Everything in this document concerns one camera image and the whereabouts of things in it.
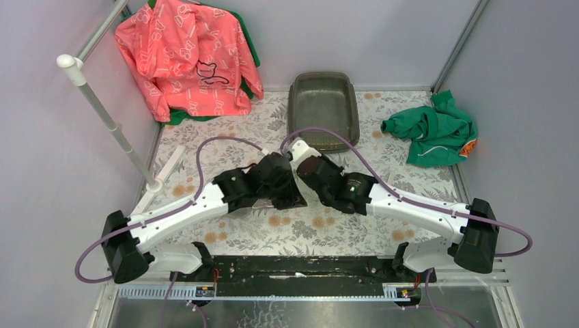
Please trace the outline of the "metal litter scoop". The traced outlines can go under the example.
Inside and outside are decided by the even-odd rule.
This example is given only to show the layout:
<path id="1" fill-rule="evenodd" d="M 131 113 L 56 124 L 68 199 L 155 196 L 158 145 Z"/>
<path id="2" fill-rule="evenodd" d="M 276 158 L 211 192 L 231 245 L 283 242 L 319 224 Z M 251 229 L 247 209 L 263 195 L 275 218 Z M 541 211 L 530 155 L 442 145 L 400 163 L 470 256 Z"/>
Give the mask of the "metal litter scoop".
<path id="1" fill-rule="evenodd" d="M 247 208 L 239 208 L 231 213 L 225 215 L 226 218 L 230 219 L 240 219 L 251 215 L 254 212 L 259 212 L 261 210 L 269 210 L 274 208 L 270 200 L 258 200 L 254 205 Z"/>

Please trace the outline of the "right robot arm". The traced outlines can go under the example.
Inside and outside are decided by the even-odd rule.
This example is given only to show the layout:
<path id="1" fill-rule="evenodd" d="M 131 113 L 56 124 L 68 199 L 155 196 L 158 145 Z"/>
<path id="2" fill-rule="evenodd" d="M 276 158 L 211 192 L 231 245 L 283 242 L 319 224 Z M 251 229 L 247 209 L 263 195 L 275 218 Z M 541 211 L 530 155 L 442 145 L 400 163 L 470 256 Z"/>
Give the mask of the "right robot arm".
<path id="1" fill-rule="evenodd" d="M 398 246 L 391 264 L 398 280 L 407 282 L 417 273 L 450 264 L 475 273 L 492 272 L 498 228 L 463 217 L 467 210 L 493 219 L 486 201 L 475 199 L 468 205 L 429 200 L 405 191 L 394 195 L 375 177 L 344 173 L 325 157 L 310 156 L 296 173 L 327 207 L 347 214 L 399 219 L 436 234 L 424 242 Z"/>

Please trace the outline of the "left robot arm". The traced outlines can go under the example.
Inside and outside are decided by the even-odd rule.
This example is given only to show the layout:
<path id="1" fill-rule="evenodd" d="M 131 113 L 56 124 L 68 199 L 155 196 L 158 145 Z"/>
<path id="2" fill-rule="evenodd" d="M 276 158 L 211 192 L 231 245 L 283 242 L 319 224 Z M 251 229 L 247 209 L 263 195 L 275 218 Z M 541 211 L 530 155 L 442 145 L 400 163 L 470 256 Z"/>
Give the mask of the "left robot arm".
<path id="1" fill-rule="evenodd" d="M 165 239 L 193 223 L 251 209 L 262 200 L 277 210 L 307 206 L 290 162 L 276 152 L 257 164 L 223 171 L 198 197 L 184 197 L 131 216 L 120 210 L 109 214 L 101 247 L 113 281 L 125 284 L 149 270 L 177 271 L 197 281 L 205 280 L 212 271 L 209 253 L 200 245 L 170 246 Z"/>

